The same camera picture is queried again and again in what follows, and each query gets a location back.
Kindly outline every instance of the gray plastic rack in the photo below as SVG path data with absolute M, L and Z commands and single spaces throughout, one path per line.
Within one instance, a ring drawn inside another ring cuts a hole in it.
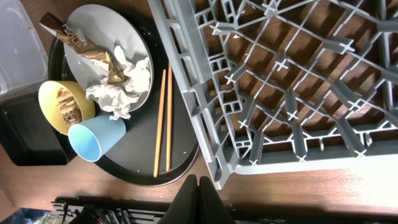
M 361 9 L 363 0 L 355 4 L 330 0 L 328 4 L 343 8 L 345 13 L 325 37 L 310 31 L 305 26 L 317 4 L 323 4 L 325 1 L 306 0 L 285 8 L 279 7 L 281 0 L 264 1 L 260 4 L 258 1 L 254 3 L 250 0 L 241 0 L 235 4 L 232 0 L 206 1 L 208 8 L 199 12 L 196 12 L 195 2 L 189 0 L 149 0 L 149 5 L 216 189 L 222 189 L 233 172 L 244 175 L 266 174 L 368 166 L 380 159 L 383 163 L 397 161 L 398 140 L 373 141 L 371 134 L 398 127 L 397 103 L 393 99 L 393 86 L 398 84 L 398 68 L 390 62 L 388 38 L 390 33 L 398 32 L 398 22 L 395 20 L 398 11 L 391 18 L 387 18 L 386 2 L 372 1 L 377 9 L 377 15 L 372 16 Z M 300 24 L 282 16 L 284 12 L 306 4 L 309 7 Z M 261 16 L 249 22 L 239 22 L 247 6 L 262 11 Z M 220 11 L 223 12 L 224 19 L 217 19 Z M 370 41 L 359 50 L 353 47 L 353 39 L 338 35 L 341 28 L 353 16 L 365 18 L 377 25 L 377 31 L 371 34 Z M 278 19 L 296 30 L 284 50 L 276 51 L 260 41 L 271 19 Z M 261 23 L 262 27 L 254 38 L 242 32 L 243 28 L 255 23 Z M 210 54 L 205 27 L 211 27 L 212 35 L 220 39 L 222 53 Z M 322 42 L 321 48 L 308 64 L 300 64 L 286 54 L 297 34 L 301 32 Z M 251 48 L 245 54 L 246 58 L 242 59 L 241 63 L 233 62 L 229 58 L 227 43 L 232 38 L 242 38 L 251 44 Z M 381 64 L 366 58 L 376 42 L 380 49 Z M 271 71 L 267 74 L 257 74 L 246 66 L 256 47 L 275 56 Z M 338 78 L 333 80 L 313 69 L 326 51 L 353 58 L 341 70 Z M 343 78 L 359 63 L 365 63 L 380 72 L 379 78 L 364 94 L 356 93 L 343 81 Z M 272 73 L 290 67 L 297 67 L 301 72 L 289 89 L 270 81 Z M 232 84 L 232 88 L 226 90 L 220 85 L 218 74 L 221 72 L 226 74 L 224 77 L 228 85 Z M 245 73 L 262 82 L 260 89 L 252 97 L 239 91 L 238 80 Z M 304 100 L 295 92 L 308 76 L 329 84 L 327 91 L 315 103 Z M 214 85 L 213 91 L 209 90 L 209 82 Z M 268 108 L 256 101 L 257 95 L 263 88 L 274 88 L 284 94 L 276 109 Z M 382 90 L 384 103 L 382 106 L 373 101 L 378 89 Z M 235 94 L 234 100 L 224 100 L 225 94 Z M 346 107 L 343 116 L 333 116 L 322 108 L 330 94 L 334 94 Z M 220 110 L 215 106 L 216 101 L 221 106 Z M 309 110 L 300 121 L 297 109 L 299 103 Z M 349 117 L 365 106 L 382 111 L 384 118 L 376 124 L 350 125 Z M 270 118 L 257 129 L 251 124 L 255 110 L 261 110 Z M 238 122 L 247 135 L 236 137 L 231 120 L 232 114 L 240 114 Z M 303 128 L 304 123 L 316 114 L 332 120 L 333 127 L 321 131 L 307 131 Z M 285 136 L 265 135 L 264 131 L 274 121 L 290 127 L 292 132 Z M 323 140 L 334 136 L 341 136 L 345 144 L 325 146 Z M 309 149 L 307 146 L 309 140 L 318 141 L 318 147 Z M 264 148 L 283 142 L 290 143 L 293 150 L 263 152 Z

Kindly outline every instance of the wooden chopstick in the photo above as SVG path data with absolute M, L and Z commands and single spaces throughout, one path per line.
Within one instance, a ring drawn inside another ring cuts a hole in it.
M 163 70 L 162 87 L 160 89 L 159 116 L 157 118 L 154 177 L 157 177 L 157 175 L 159 174 L 159 157 L 160 157 L 160 147 L 162 146 L 162 127 L 163 127 L 165 86 L 166 86 L 166 69 Z
M 171 168 L 172 154 L 172 101 L 173 101 L 173 71 L 169 62 L 169 81 L 167 85 L 167 154 L 166 154 L 166 171 Z

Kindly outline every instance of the gold wrapper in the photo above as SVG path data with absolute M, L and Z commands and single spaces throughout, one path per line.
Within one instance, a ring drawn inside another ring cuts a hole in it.
M 92 42 L 80 37 L 70 27 L 49 12 L 41 18 L 40 25 L 63 43 L 73 48 L 77 54 L 89 59 L 97 67 L 108 72 L 109 84 L 124 82 L 123 70 L 108 51 L 102 50 Z

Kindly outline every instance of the clear plastic container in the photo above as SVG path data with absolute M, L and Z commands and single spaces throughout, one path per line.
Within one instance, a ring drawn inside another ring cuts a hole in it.
M 18 0 L 0 1 L 0 30 L 0 98 L 35 91 L 47 79 L 49 59 Z

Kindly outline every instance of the gray plate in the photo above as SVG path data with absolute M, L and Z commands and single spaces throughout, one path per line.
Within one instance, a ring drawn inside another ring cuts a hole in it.
M 130 111 L 140 108 L 145 103 L 152 89 L 153 62 L 148 46 L 137 30 L 117 12 L 95 4 L 85 5 L 76 9 L 69 16 L 67 24 L 79 35 L 112 54 L 114 47 L 120 45 L 126 54 L 127 60 L 133 64 L 149 57 L 149 91 L 136 93 L 139 95 L 139 100 L 137 103 L 131 104 Z M 69 46 L 65 44 L 63 46 L 70 70 L 81 87 L 85 90 L 89 86 L 100 84 L 100 77 L 107 75 L 107 73 L 93 65 L 88 59 L 79 56 Z

